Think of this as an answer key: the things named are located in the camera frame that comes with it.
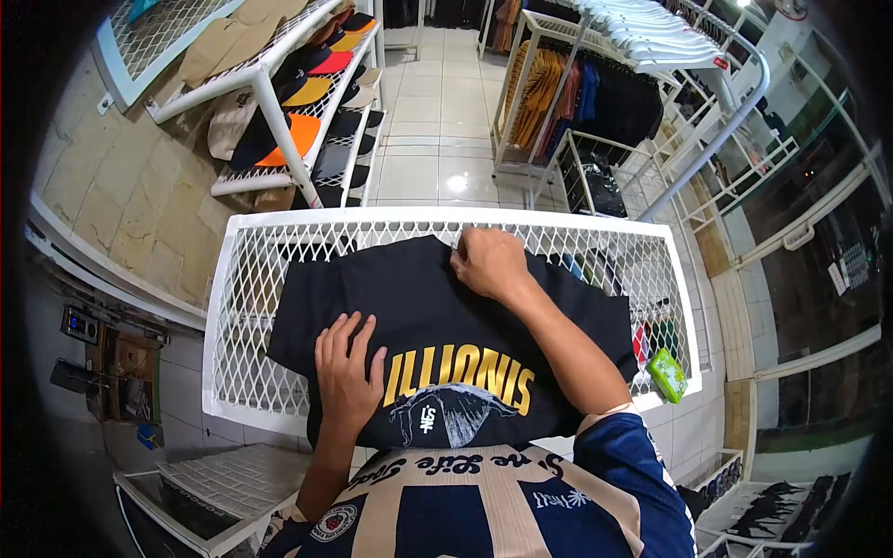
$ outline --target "white wire mesh shelf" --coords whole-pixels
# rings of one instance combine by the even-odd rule
[[[581,256],[587,282],[608,294],[630,297],[630,335],[646,346],[667,346],[694,380],[691,383],[700,384],[689,292],[668,227],[489,208],[324,209],[230,219],[204,338],[204,411],[257,428],[303,435],[308,399],[302,371],[287,370],[266,358],[289,263],[328,260],[425,235],[456,246],[462,229],[469,226],[512,232],[534,254]],[[646,322],[665,327],[642,329]],[[635,396],[655,390],[643,368],[640,364],[630,383]]]
[[[254,444],[192,461],[158,462],[173,484],[239,519],[257,517],[301,486],[310,456]]]
[[[226,17],[243,0],[172,0],[133,23],[131,0],[118,5],[96,33],[94,52],[115,103],[124,111],[211,21]]]
[[[663,168],[649,152],[636,147],[624,146],[603,137],[590,136],[583,132],[567,129],[552,155],[547,171],[540,179],[538,189],[533,196],[534,204],[546,189],[547,180],[555,177],[560,182],[560,187],[553,188],[553,191],[560,190],[564,194],[564,199],[555,199],[555,204],[566,204],[569,212],[577,212],[582,206],[588,214],[601,215],[594,207],[587,173],[581,160],[581,157],[584,157],[589,161],[589,157],[587,157],[589,154],[596,154],[602,162],[610,163],[607,166],[617,181],[628,219],[636,219],[667,188]],[[577,196],[574,207],[570,207],[568,204],[569,193],[574,190],[577,192]],[[695,318],[695,333],[699,352],[698,365],[701,370],[710,370],[712,365],[710,347],[707,344],[704,293],[702,292],[702,288],[710,288],[710,286],[702,286],[697,281],[695,266],[697,262],[703,265],[703,258],[695,239],[695,233],[689,221],[680,217],[675,200],[673,200],[672,208],[665,208],[655,217],[655,222],[668,225],[676,238],[683,276],[689,289]]]
[[[344,70],[328,74],[327,77],[332,80],[332,85],[329,86],[329,91],[319,101],[305,106],[298,106],[288,111],[293,114],[305,114],[320,119],[320,131],[316,134],[316,139],[313,141],[313,145],[310,147],[307,155],[302,158],[308,173],[313,172],[313,167],[316,164],[316,159],[319,157],[323,142],[329,142],[326,138],[326,133],[338,109],[341,97],[344,96],[350,83],[350,78],[354,75],[360,63],[362,63],[363,56],[368,52],[375,35],[380,29],[381,24],[377,23],[373,29],[365,34],[363,40],[352,50],[354,56]],[[232,171],[229,166],[225,166],[220,177],[217,178],[217,182],[212,186],[211,193],[214,196],[221,196],[231,192],[281,187],[291,184],[294,184],[294,180],[292,180],[288,172],[288,166],[255,166],[244,171]],[[321,185],[329,184],[320,182],[315,186]]]

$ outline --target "black t-shirt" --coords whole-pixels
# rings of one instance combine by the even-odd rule
[[[354,311],[378,318],[367,374],[378,347],[388,348],[385,395],[359,446],[492,446],[574,434],[582,417],[530,332],[500,303],[463,285],[450,252],[426,236],[289,266],[267,356],[308,378],[312,444],[321,422],[314,343],[340,313]],[[631,380],[637,366],[629,300],[606,296],[545,257],[527,253],[527,267]]]

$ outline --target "wall tile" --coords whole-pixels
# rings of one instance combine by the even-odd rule
[[[663,457],[663,464],[670,469],[672,467],[672,422],[649,428],[648,433],[654,439],[657,450]]]
[[[121,223],[119,207],[97,184],[90,187],[74,224],[74,234],[83,238],[102,254],[108,254],[115,232]]]
[[[174,295],[177,293],[177,279],[182,264],[182,255],[174,252],[161,240],[155,240],[146,262],[146,281]]]
[[[187,182],[179,182],[164,208],[158,225],[158,238],[178,254],[186,253],[188,233],[196,221],[203,198],[201,189]]]
[[[695,411],[673,419],[672,422],[672,454],[673,463],[682,463],[701,453],[704,437],[703,411],[698,407]]]
[[[208,277],[213,275],[220,243],[217,235],[201,221],[194,221],[188,233],[183,266],[179,272],[179,287],[196,297],[204,298],[204,288]]]
[[[41,199],[66,225],[77,220],[96,169],[120,131],[114,118],[88,112],[59,156]]]
[[[136,121],[118,117],[121,133],[106,152],[94,177],[95,183],[121,208],[130,200],[143,167],[162,134],[148,112],[137,111],[137,114]]]

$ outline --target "yellow cap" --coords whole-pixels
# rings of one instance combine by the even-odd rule
[[[282,106],[301,106],[302,104],[315,103],[322,99],[332,85],[330,78],[307,78],[303,87],[297,93],[289,97]]]

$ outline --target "finger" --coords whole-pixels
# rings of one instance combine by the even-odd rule
[[[354,333],[356,329],[356,324],[360,323],[360,318],[363,315],[359,312],[354,312],[350,315],[350,318],[347,318],[347,321],[344,322],[344,325],[335,332],[334,341],[332,341],[332,356],[338,359],[347,358],[347,340],[350,338],[350,334]]]
[[[365,366],[366,347],[369,346],[369,338],[372,337],[372,332],[375,331],[375,323],[375,314],[369,314],[369,317],[366,318],[366,323],[363,324],[363,328],[354,337],[354,345],[350,348],[350,362],[360,364],[355,367],[356,370],[361,371]]]
[[[456,250],[453,251],[452,254],[449,255],[449,264],[453,267],[453,271],[455,271],[456,275],[459,275],[463,271],[465,271],[465,261],[461,255],[459,255]]]
[[[342,313],[338,316],[338,319],[332,323],[332,327],[329,328],[329,333],[326,334],[326,337],[322,340],[322,361],[329,362],[332,357],[332,344],[335,340],[335,334],[341,329],[341,326],[344,325],[344,322],[347,320],[347,314]]]
[[[320,335],[316,338],[316,346],[313,348],[313,358],[316,360],[316,370],[319,371],[322,368],[322,340],[326,338],[326,334],[329,333],[329,328],[324,329],[320,332]]]
[[[379,401],[385,395],[385,356],[387,354],[387,347],[379,347],[372,357],[372,365],[369,368],[369,383],[372,386],[372,393]]]

